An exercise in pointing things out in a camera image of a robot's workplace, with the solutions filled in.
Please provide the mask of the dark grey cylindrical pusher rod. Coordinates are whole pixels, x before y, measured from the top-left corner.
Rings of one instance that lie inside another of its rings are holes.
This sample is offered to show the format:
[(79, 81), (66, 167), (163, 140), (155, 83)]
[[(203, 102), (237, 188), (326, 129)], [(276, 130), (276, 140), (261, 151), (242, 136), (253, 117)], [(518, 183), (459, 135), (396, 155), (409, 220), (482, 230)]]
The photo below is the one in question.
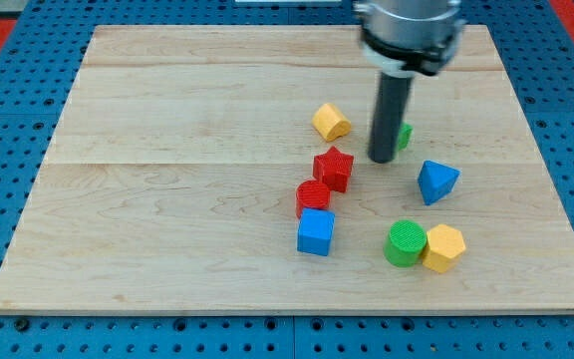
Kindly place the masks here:
[(368, 145), (368, 156), (375, 163), (386, 164), (396, 156), (412, 82), (412, 78), (380, 75)]

